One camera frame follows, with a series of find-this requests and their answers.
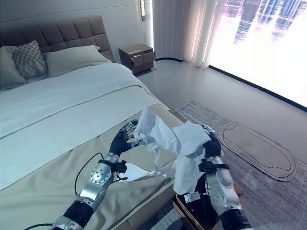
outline pillow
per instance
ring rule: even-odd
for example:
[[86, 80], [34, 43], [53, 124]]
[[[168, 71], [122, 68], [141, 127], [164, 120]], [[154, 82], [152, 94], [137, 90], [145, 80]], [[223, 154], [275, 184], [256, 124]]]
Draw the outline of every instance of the pillow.
[[26, 80], [16, 70], [12, 54], [15, 46], [2, 46], [0, 48], [0, 88], [11, 89], [26, 83]]
[[111, 62], [102, 56], [98, 46], [80, 46], [44, 54], [49, 77], [56, 77], [87, 66]]
[[16, 69], [29, 79], [47, 74], [47, 64], [40, 52], [37, 41], [18, 46], [12, 56]]

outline curtain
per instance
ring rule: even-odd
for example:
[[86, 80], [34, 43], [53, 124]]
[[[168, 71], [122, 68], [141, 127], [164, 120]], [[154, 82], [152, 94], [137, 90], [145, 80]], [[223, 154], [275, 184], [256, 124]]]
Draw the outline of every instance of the curtain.
[[190, 0], [153, 0], [156, 58], [182, 61]]
[[184, 60], [206, 69], [225, 0], [191, 0]]

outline checkered cushion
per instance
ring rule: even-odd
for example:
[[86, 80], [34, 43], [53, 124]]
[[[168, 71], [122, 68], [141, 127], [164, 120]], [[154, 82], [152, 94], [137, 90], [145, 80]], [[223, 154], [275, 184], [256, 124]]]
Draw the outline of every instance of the checkered cushion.
[[37, 41], [18, 46], [12, 58], [16, 69], [26, 79], [48, 74], [47, 64], [39, 50]]

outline black strap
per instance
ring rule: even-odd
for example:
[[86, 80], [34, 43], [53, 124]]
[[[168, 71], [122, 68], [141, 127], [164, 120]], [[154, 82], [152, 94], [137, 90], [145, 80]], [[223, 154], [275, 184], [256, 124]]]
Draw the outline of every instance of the black strap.
[[218, 168], [228, 169], [227, 164], [213, 164], [212, 161], [207, 161], [207, 159], [202, 159], [202, 163], [198, 166], [201, 172], [212, 173]]
[[117, 162], [117, 164], [116, 164], [116, 171], [118, 173], [125, 173], [126, 170], [127, 170], [126, 163], [127, 162], [125, 162], [125, 161]]
[[110, 166], [111, 167], [111, 171], [115, 172], [116, 164], [114, 164], [112, 162], [109, 162], [109, 161], [106, 161], [106, 160], [99, 160], [98, 163], [103, 163], [103, 164], [106, 164], [106, 165]]

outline gray headboard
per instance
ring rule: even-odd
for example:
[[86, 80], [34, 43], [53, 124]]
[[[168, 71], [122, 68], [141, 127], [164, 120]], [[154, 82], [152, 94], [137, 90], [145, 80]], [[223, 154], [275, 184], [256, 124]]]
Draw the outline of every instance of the gray headboard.
[[2, 31], [0, 46], [19, 46], [36, 40], [42, 53], [76, 46], [96, 45], [100, 53], [114, 62], [101, 16]]

